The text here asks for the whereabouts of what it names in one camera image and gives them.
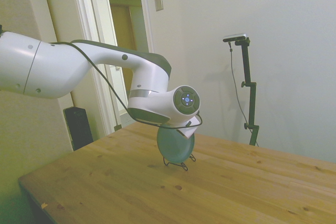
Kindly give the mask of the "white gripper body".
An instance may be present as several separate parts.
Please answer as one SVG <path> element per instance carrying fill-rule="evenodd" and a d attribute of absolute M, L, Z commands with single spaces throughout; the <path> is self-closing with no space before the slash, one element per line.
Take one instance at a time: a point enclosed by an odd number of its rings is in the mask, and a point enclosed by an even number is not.
<path fill-rule="evenodd" d="M 189 139 L 196 131 L 199 125 L 198 117 L 194 116 L 181 125 L 177 131 L 186 139 Z"/>

